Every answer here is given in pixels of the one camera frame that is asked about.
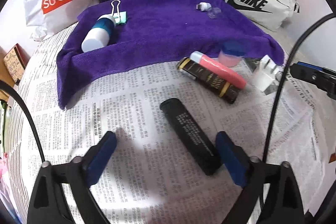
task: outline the blue label band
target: blue label band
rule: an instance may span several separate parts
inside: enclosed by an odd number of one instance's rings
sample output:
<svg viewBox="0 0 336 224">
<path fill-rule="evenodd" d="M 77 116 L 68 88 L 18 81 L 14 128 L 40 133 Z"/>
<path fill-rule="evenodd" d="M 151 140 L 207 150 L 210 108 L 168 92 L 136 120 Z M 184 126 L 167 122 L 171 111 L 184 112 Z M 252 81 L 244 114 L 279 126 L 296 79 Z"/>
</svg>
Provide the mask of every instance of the blue label band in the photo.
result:
<svg viewBox="0 0 336 224">
<path fill-rule="evenodd" d="M 114 23 L 110 19 L 108 19 L 106 17 L 103 17 L 103 18 L 96 21 L 96 23 L 92 27 L 92 29 L 94 29 L 94 28 L 100 28 L 100 29 L 103 29 L 103 30 L 107 31 L 107 33 L 111 37 L 115 26 L 114 26 Z"/>
</svg>

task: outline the brown tube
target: brown tube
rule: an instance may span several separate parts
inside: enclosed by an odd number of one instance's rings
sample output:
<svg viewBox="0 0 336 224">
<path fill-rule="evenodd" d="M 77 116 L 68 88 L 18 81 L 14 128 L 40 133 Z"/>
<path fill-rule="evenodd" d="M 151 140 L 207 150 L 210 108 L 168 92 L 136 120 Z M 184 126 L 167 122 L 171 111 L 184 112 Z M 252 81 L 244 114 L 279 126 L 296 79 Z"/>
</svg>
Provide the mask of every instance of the brown tube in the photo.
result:
<svg viewBox="0 0 336 224">
<path fill-rule="evenodd" d="M 238 93 L 240 92 L 240 89 L 231 83 L 187 57 L 183 58 L 178 63 L 177 69 L 189 75 L 230 104 L 235 102 Z"/>
</svg>

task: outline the nike logo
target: nike logo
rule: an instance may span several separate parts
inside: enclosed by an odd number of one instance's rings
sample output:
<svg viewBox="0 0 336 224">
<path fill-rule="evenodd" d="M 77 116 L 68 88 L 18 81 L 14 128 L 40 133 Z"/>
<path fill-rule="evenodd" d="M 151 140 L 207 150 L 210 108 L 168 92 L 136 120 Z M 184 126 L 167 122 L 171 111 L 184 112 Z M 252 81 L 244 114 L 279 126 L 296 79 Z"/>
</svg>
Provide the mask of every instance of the nike logo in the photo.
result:
<svg viewBox="0 0 336 224">
<path fill-rule="evenodd" d="M 256 11 L 256 12 L 264 12 L 264 13 L 272 14 L 272 12 L 264 11 L 262 9 L 262 7 L 264 7 L 266 3 L 268 3 L 268 1 L 266 0 L 236 0 L 236 1 L 245 3 L 248 6 L 239 5 L 235 2 L 235 0 L 228 0 L 227 3 L 237 10 Z"/>
</svg>

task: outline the purple towel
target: purple towel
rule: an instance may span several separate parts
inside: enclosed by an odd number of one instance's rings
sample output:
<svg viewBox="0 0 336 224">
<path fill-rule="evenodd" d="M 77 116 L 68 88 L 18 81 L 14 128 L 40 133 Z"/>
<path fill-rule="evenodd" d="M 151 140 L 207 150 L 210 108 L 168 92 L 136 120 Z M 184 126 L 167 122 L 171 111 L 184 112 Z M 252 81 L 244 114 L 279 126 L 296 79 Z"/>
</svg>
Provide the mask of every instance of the purple towel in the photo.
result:
<svg viewBox="0 0 336 224">
<path fill-rule="evenodd" d="M 193 51 L 217 57 L 223 41 L 245 41 L 246 57 L 268 54 L 282 65 L 280 45 L 248 18 L 223 0 L 120 0 L 127 23 L 118 25 L 107 47 L 83 53 L 81 43 L 96 20 L 111 13 L 111 1 L 89 7 L 57 56 L 57 91 L 61 109 L 71 97 L 92 81 L 113 73 L 160 62 L 178 61 Z M 196 10 L 199 2 L 219 7 L 222 14 L 211 19 Z"/>
</svg>

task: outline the blue lid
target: blue lid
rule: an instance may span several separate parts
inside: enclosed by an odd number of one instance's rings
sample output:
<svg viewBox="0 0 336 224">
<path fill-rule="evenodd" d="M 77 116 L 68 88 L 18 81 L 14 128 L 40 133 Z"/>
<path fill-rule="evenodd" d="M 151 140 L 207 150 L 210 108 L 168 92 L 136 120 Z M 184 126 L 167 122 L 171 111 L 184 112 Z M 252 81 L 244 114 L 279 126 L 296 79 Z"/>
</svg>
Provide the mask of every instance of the blue lid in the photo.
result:
<svg viewBox="0 0 336 224">
<path fill-rule="evenodd" d="M 222 46 L 222 52 L 233 56 L 244 56 L 246 54 L 242 44 L 235 40 L 225 41 Z"/>
</svg>

